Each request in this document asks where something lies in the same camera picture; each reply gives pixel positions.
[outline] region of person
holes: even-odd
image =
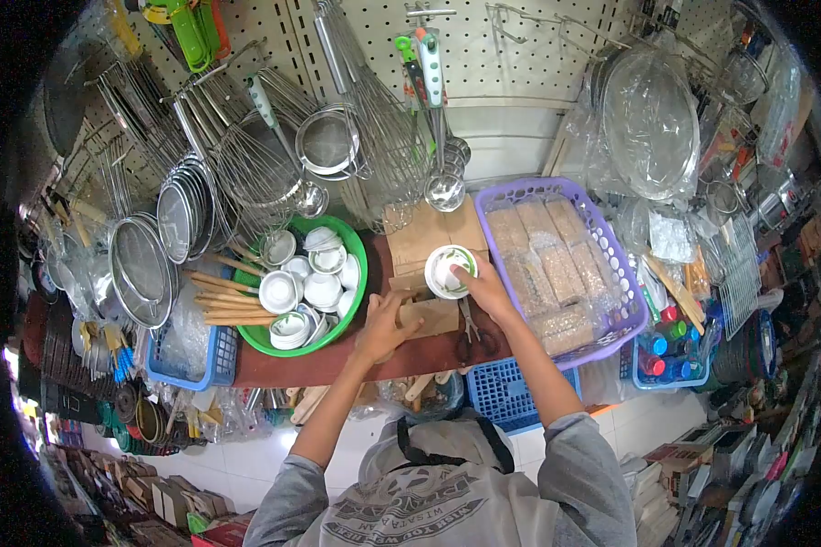
[[[395,326],[405,292],[371,295],[347,364],[313,411],[244,537],[263,545],[635,545],[624,477],[566,378],[514,309],[489,262],[454,275],[504,331],[545,429],[536,485],[503,432],[473,412],[408,427],[387,423],[359,482],[329,505],[325,470],[365,375],[419,328]]]

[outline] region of plastic basket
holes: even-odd
[[[231,277],[232,269],[222,269],[222,278]],[[204,377],[193,381],[182,377],[182,368],[161,360],[161,342],[171,328],[170,320],[151,336],[149,353],[146,355],[146,372],[149,378],[166,382],[192,391],[205,391],[211,386],[230,386],[234,383],[234,369],[237,365],[237,331],[230,326],[211,326],[210,344],[207,351],[207,371]]]
[[[237,327],[243,340],[263,354],[274,357],[306,356],[318,350],[320,347],[325,347],[337,340],[338,337],[347,330],[355,313],[359,310],[361,301],[365,296],[365,285],[368,283],[368,255],[365,252],[365,246],[362,245],[361,239],[359,239],[359,235],[355,233],[349,224],[338,218],[324,214],[317,219],[304,219],[296,216],[291,220],[289,226],[302,235],[306,235],[307,232],[319,226],[328,226],[334,230],[340,236],[340,239],[343,240],[347,252],[350,255],[355,255],[355,257],[359,259],[359,286],[356,287],[355,298],[344,319],[335,325],[332,330],[328,331],[325,336],[309,346],[298,347],[296,349],[276,349],[270,343],[270,330],[267,326],[241,325]],[[241,271],[240,269],[234,272],[234,280],[237,283],[250,287],[257,287],[262,282],[261,278]]]
[[[563,371],[580,397],[578,369]],[[474,410],[495,423],[507,435],[527,432],[541,425],[532,394],[513,357],[477,365],[468,371],[468,397]]]
[[[696,380],[680,380],[670,383],[642,382],[638,377],[638,340],[632,339],[621,347],[621,380],[632,382],[639,389],[693,388],[708,382],[711,362],[704,362],[702,376]]]
[[[499,201],[516,203],[528,198],[530,195],[544,198],[555,193],[566,197],[574,205],[581,221],[587,225],[593,239],[602,248],[606,260],[613,268],[612,281],[625,287],[621,308],[616,310],[615,313],[602,317],[604,324],[608,325],[608,331],[599,340],[561,356],[552,356],[557,366],[561,370],[566,370],[588,361],[605,359],[620,349],[636,334],[642,332],[648,322],[648,305],[642,296],[642,291],[638,288],[635,274],[633,269],[629,267],[624,250],[617,243],[617,239],[614,237],[611,228],[605,223],[599,209],[592,203],[583,188],[569,179],[555,177],[520,179],[482,190],[474,198],[474,208],[477,210],[477,217],[481,222],[483,234],[487,237],[489,251],[493,255],[494,266],[505,284],[505,289],[507,289],[508,296],[514,307],[523,313],[505,271],[502,255],[499,254],[499,249],[495,246],[485,212],[490,204]]]

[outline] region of white tiled floor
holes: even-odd
[[[329,496],[334,498],[357,481],[357,470],[365,451],[377,441],[387,416],[347,422],[340,433],[331,465],[326,471]],[[648,395],[595,417],[600,432],[618,459],[626,453],[644,455],[662,443],[672,441],[704,422],[706,413],[697,396],[689,391],[674,395]],[[87,427],[86,446],[110,454],[120,451]],[[225,496],[234,511],[243,513],[258,507],[273,485],[280,464],[295,440],[293,430],[278,430],[266,439],[245,443],[208,444],[166,458],[147,457],[158,474],[183,475],[198,488]],[[536,480],[545,455],[541,428],[511,437],[517,471]]]

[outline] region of green plastic bowl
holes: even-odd
[[[299,357],[306,356],[313,353],[320,347],[325,347],[336,340],[344,331],[347,330],[350,322],[353,320],[355,312],[359,310],[362,298],[365,296],[365,284],[368,282],[368,256],[365,254],[365,247],[361,244],[359,235],[353,229],[340,219],[333,216],[323,215],[317,219],[307,220],[296,216],[289,223],[302,234],[313,230],[315,227],[326,226],[340,236],[344,241],[344,247],[347,248],[347,254],[355,255],[359,259],[359,287],[356,289],[356,296],[353,303],[350,305],[350,310],[347,316],[338,323],[338,325],[325,336],[320,338],[314,344],[309,346],[298,347],[296,349],[276,349],[270,344],[270,330],[267,326],[261,325],[240,325],[237,330],[240,332],[243,340],[245,340],[252,347],[268,356],[274,357]],[[253,276],[240,269],[234,271],[234,280],[237,283],[245,284],[250,287],[257,287],[262,279]]]

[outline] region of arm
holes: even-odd
[[[405,328],[395,326],[398,306],[409,296],[407,291],[391,292],[385,298],[371,295],[356,348],[298,433],[274,486],[249,524],[244,547],[283,545],[304,534],[328,507],[325,470],[365,375],[423,324],[420,320]]]
[[[474,256],[480,270],[478,278],[458,266],[454,267],[453,275],[468,287],[474,301],[504,332],[517,366],[526,378],[541,423],[552,423],[566,414],[584,410],[574,388],[553,364],[520,312],[514,309],[495,268],[486,258],[476,253]]]

